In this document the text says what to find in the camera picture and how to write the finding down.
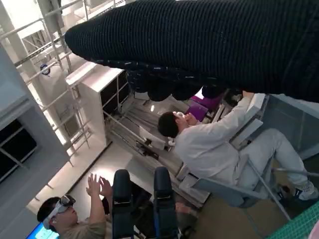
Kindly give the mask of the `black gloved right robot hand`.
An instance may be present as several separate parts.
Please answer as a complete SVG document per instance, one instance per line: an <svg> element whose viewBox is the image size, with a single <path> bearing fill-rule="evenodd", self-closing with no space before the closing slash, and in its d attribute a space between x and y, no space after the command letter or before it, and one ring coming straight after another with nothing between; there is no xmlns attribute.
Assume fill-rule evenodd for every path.
<svg viewBox="0 0 319 239"><path fill-rule="evenodd" d="M68 29L77 56L153 101L227 89L319 100L316 0L138 0Z"/></svg>

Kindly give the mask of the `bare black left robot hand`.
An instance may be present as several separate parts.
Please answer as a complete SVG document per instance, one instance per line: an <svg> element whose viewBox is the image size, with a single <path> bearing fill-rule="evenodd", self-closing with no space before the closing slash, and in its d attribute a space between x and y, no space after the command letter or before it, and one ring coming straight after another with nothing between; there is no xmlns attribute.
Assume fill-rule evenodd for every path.
<svg viewBox="0 0 319 239"><path fill-rule="evenodd" d="M117 170L114 175L112 205L112 238L133 239L137 237L134 230L131 180L126 169ZM155 170L153 223L155 238L179 238L175 196L166 167L158 167Z"/></svg>

